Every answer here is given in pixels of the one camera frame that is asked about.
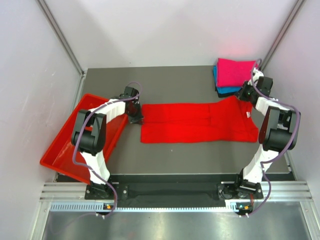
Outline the red t-shirt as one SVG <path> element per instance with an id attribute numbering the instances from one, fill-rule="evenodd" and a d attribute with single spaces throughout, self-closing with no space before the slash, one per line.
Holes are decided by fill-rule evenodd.
<path id="1" fill-rule="evenodd" d="M 250 102 L 227 97 L 212 103 L 145 104 L 140 141 L 144 144 L 214 141 L 255 143 Z"/>

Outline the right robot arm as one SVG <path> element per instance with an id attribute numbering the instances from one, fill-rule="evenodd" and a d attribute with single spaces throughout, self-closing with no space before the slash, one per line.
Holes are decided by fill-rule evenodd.
<path id="1" fill-rule="evenodd" d="M 250 163 L 236 175 L 235 182 L 217 185 L 222 200 L 262 199 L 261 181 L 266 171 L 297 143 L 301 112 L 270 98 L 272 86 L 272 78 L 260 76 L 245 81 L 236 93 L 239 100 L 250 102 L 264 119 L 258 134 L 259 147 Z"/>

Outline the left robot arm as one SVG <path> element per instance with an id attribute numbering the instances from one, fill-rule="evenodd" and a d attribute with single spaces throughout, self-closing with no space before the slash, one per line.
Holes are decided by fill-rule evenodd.
<path id="1" fill-rule="evenodd" d="M 72 162 L 89 171 L 89 184 L 85 199 L 105 200 L 117 196 L 109 183 L 103 149 L 107 139 L 107 124 L 121 115 L 127 115 L 131 124 L 143 123 L 140 92 L 127 85 L 124 92 L 107 102 L 89 110 L 78 111 L 71 135 L 74 146 Z"/>

